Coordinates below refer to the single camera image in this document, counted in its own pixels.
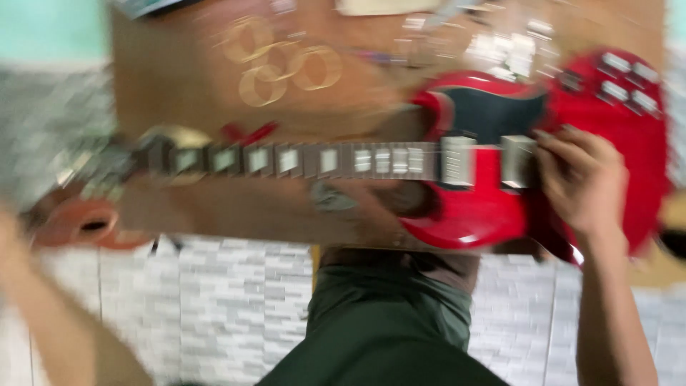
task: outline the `red guitar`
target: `red guitar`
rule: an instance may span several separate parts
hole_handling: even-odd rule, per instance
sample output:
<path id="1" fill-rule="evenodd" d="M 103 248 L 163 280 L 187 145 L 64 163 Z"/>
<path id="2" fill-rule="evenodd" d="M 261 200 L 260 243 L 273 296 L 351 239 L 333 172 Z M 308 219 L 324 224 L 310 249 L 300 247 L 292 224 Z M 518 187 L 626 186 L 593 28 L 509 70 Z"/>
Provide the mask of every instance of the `red guitar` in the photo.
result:
<path id="1" fill-rule="evenodd" d="M 97 165 L 82 165 L 76 174 L 91 178 L 99 173 L 118 182 L 133 172 L 425 181 L 437 197 L 430 215 L 400 219 L 419 240 L 467 249 L 529 236 L 555 256 L 580 264 L 571 232 L 531 179 L 535 142 L 528 134 L 532 128 L 552 131 L 571 124 L 615 144 L 630 172 L 624 231 L 635 251 L 655 228 L 668 187 L 659 87 L 657 73 L 640 58 L 599 50 L 575 59 L 547 84 L 516 84 L 477 71 L 445 75 L 414 98 L 435 115 L 422 142 L 177 148 L 157 136 L 132 150 L 102 146 L 102 154 L 84 145 L 83 154 L 98 155 L 93 157 Z M 109 229 L 96 220 L 98 229 Z M 70 223 L 81 224 L 72 227 L 73 238 L 93 219 Z M 59 230 L 59 238 L 48 235 L 51 242 L 62 242 L 64 227 Z"/>
<path id="2" fill-rule="evenodd" d="M 581 264 L 569 228 L 539 189 L 527 189 L 535 143 L 526 135 L 537 126 L 552 132 L 563 124 L 601 135 L 623 154 L 630 173 L 624 214 L 630 251 L 654 230 L 669 187 L 665 116 L 658 74 L 637 56 L 599 49 L 533 86 L 475 71 L 450 73 L 413 102 L 436 117 L 426 140 L 441 140 L 454 151 L 452 164 L 442 164 L 448 183 L 428 183 L 438 197 L 433 212 L 401 218 L 418 239 L 466 249 L 528 236 Z"/>

